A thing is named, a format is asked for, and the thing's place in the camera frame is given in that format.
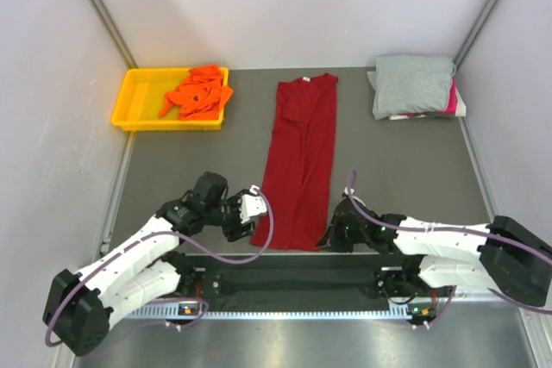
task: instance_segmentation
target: gray table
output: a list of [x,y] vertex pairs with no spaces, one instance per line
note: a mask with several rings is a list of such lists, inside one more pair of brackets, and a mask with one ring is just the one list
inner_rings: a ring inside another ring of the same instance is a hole
[[[112,246],[140,228],[162,203],[191,188],[205,171],[227,177],[230,193],[261,184],[278,82],[324,72],[339,77],[329,215],[349,169],[356,168],[357,194],[378,212],[448,223],[488,220],[458,121],[375,121],[364,68],[234,71],[230,85],[235,95],[223,130],[137,135]],[[247,240],[229,244],[214,228],[206,228],[197,239],[219,253],[257,249]],[[122,322],[104,345],[135,324]],[[518,368],[534,365],[526,342],[512,307],[455,303],[430,332],[384,321],[206,321],[180,335],[147,327],[103,359],[87,358],[81,366]]]

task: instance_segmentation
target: orange cloth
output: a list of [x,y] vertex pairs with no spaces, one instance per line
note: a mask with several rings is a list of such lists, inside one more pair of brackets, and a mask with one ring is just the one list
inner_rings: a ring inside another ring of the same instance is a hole
[[217,120],[234,91],[223,85],[223,73],[217,65],[190,69],[190,76],[165,93],[165,104],[159,111],[164,117],[175,105],[180,106],[179,120]]

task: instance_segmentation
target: folded gray shirt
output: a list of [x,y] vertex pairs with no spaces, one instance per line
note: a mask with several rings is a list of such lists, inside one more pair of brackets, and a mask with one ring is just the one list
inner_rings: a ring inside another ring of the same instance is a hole
[[376,59],[376,71],[368,72],[376,91],[376,120],[409,112],[444,111],[449,105],[455,64],[450,58],[410,55]]

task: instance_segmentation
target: white wall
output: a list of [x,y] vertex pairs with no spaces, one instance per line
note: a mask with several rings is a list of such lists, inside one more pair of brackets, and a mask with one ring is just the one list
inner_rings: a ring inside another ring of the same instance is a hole
[[87,0],[0,0],[2,367],[46,366],[52,277],[97,249],[126,67]]
[[363,66],[458,52],[485,0],[104,0],[139,65]]
[[497,210],[552,244],[552,0],[502,0],[459,70]]

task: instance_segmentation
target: yellow bin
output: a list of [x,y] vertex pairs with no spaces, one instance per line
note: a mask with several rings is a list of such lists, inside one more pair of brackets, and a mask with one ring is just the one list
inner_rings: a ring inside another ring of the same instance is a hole
[[[190,131],[215,130],[223,126],[224,109],[216,120],[180,121],[179,107],[159,118],[165,92],[174,90],[191,68],[130,69],[122,81],[111,123],[125,131]],[[220,68],[223,84],[228,85],[228,68]]]

